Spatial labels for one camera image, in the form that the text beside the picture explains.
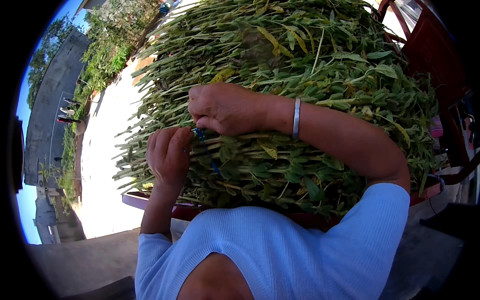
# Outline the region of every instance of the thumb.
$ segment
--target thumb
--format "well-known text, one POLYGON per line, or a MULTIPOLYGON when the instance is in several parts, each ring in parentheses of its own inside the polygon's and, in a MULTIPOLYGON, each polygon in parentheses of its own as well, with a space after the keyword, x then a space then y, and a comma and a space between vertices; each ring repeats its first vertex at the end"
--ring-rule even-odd
POLYGON ((197 121, 197 127, 199 129, 204 129, 204 128, 208 128, 210 130, 213 130, 217 133, 220 133, 221 131, 221 125, 220 123, 213 119, 212 117, 209 117, 209 116, 203 116, 201 118, 198 119, 197 121))

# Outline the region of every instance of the tree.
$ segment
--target tree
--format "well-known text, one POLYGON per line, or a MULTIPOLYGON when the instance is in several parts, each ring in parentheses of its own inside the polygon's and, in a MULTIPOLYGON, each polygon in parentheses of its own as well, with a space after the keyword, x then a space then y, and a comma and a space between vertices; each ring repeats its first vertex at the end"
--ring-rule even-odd
POLYGON ((37 91, 40 87, 43 76, 45 75, 48 64, 57 53, 60 45, 67 38, 70 31, 74 28, 81 29, 79 26, 73 25, 72 18, 66 14, 50 23, 43 34, 39 43, 40 47, 35 50, 28 63, 30 71, 28 72, 29 91, 27 103, 30 109, 33 107, 37 91))

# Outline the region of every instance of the hand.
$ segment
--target hand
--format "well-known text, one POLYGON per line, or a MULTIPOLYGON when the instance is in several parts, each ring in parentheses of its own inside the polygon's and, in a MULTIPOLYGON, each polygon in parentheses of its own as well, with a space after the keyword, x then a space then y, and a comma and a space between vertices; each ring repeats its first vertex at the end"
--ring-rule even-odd
POLYGON ((159 129, 148 137, 146 161, 155 175, 154 186, 180 189, 190 165, 190 127, 159 129))
POLYGON ((262 129, 268 102, 263 94, 237 84, 214 83, 189 91, 188 111, 199 129, 238 135, 262 129))

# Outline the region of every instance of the sleeve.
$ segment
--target sleeve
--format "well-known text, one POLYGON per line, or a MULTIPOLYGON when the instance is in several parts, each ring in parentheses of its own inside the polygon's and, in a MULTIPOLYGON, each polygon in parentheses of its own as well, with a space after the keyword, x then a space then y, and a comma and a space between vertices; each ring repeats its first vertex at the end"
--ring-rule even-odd
POLYGON ((142 233, 138 237, 138 261, 137 271, 135 272, 135 293, 137 299, 143 299, 144 292, 151 278, 158 271, 152 270, 152 267, 171 245, 172 242, 161 233, 142 233))
POLYGON ((410 196, 392 183, 369 187, 341 222, 320 237, 332 299, 377 299, 408 217, 410 196))

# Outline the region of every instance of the left hand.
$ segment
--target left hand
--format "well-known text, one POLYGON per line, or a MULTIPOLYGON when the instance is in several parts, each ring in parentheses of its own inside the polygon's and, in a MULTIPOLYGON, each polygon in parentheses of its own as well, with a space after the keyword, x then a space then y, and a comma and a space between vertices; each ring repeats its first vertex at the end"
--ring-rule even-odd
POLYGON ((155 175, 154 186, 180 189, 190 166, 190 126, 159 129, 148 137, 146 161, 155 175))

